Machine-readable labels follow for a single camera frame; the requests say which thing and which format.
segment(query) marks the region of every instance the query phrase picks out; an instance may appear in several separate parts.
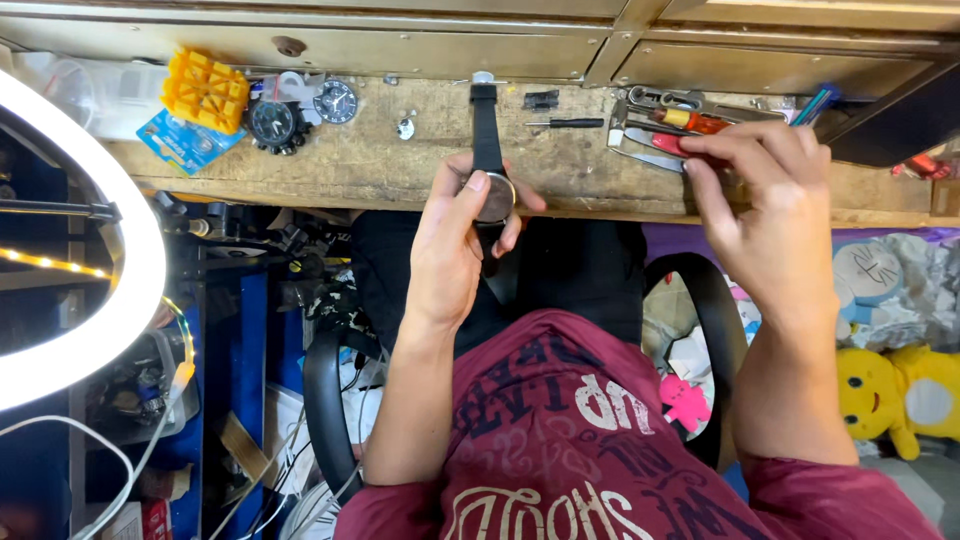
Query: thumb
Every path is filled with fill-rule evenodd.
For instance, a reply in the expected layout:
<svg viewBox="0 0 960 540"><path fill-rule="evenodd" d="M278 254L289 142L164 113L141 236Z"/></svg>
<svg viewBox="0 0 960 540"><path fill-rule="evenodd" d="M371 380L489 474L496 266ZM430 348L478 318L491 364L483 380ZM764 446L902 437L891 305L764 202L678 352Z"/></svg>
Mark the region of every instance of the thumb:
<svg viewBox="0 0 960 540"><path fill-rule="evenodd" d="M697 200L697 209L713 249L719 252L724 247L735 245L740 226L723 196L716 171L706 161L697 158L685 161L684 170L693 186L693 197Z"/></svg>
<svg viewBox="0 0 960 540"><path fill-rule="evenodd" d="M467 184L453 198L453 204L446 214L446 227L458 237L463 237L480 215L483 204L490 192L490 177L484 171L473 171Z"/></svg>

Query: maroon t-shirt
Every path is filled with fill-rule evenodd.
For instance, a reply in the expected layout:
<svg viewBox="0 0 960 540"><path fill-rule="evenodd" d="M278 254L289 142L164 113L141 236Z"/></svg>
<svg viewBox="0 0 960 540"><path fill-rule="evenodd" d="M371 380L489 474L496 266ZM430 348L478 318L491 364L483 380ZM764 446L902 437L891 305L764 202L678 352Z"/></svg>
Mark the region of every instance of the maroon t-shirt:
<svg viewBox="0 0 960 540"><path fill-rule="evenodd" d="M884 475L795 459L746 467L747 506L660 414L636 345L544 309L457 358L443 478L368 486L354 538L938 538Z"/></svg>

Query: stuffed toy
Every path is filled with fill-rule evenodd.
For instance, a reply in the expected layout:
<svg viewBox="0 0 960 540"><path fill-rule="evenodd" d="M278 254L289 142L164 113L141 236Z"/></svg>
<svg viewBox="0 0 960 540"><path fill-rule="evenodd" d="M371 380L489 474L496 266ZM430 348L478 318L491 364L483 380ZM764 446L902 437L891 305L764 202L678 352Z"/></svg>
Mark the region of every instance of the stuffed toy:
<svg viewBox="0 0 960 540"><path fill-rule="evenodd" d="M840 298L837 339L850 336L850 323L879 325L890 317L879 308L903 287L900 261L870 238L833 246L833 290Z"/></svg>
<svg viewBox="0 0 960 540"><path fill-rule="evenodd" d="M693 433L700 427L697 420L706 422L710 419L710 409L704 389L700 386L691 387L690 383L671 373L660 382L660 399L670 410L663 415L667 422L677 420L685 430Z"/></svg>
<svg viewBox="0 0 960 540"><path fill-rule="evenodd" d="M960 355L910 345L884 357L837 351L840 411L854 439L884 431L904 459L920 454L917 434L960 440Z"/></svg>

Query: pikachu plush toy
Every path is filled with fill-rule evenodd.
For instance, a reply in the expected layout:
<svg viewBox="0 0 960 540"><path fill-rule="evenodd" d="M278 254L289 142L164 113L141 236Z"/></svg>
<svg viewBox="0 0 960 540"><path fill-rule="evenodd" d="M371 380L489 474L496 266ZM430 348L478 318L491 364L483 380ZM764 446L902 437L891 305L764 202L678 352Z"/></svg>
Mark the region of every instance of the pikachu plush toy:
<svg viewBox="0 0 960 540"><path fill-rule="evenodd" d="M920 454L917 434L960 441L960 355L910 345L887 357L837 351L840 410L854 439L890 431L904 459Z"/></svg>

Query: cabinet drawer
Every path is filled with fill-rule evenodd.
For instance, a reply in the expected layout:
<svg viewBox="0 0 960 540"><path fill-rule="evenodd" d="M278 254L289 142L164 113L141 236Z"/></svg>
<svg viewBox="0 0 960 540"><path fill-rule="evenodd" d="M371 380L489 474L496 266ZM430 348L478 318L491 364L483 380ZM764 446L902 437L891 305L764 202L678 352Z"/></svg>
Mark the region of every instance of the cabinet drawer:
<svg viewBox="0 0 960 540"><path fill-rule="evenodd" d="M661 20L957 32L957 0L673 0Z"/></svg>
<svg viewBox="0 0 960 540"><path fill-rule="evenodd" d="M833 83L850 96L881 96L930 61L756 51L641 41L614 79L620 84L718 92L810 94Z"/></svg>
<svg viewBox="0 0 960 540"><path fill-rule="evenodd" d="M271 38L302 41L296 58L280 54ZM0 17L0 37L37 51L79 58L168 60L178 47L205 51L225 63L309 67L337 72L416 74L465 79L477 70L497 77L578 79L602 37L391 32L319 28L119 23Z"/></svg>
<svg viewBox="0 0 960 540"><path fill-rule="evenodd" d="M200 0L210 4L250 4L248 0ZM524 13L616 17L626 0L259 0L260 4L375 10Z"/></svg>

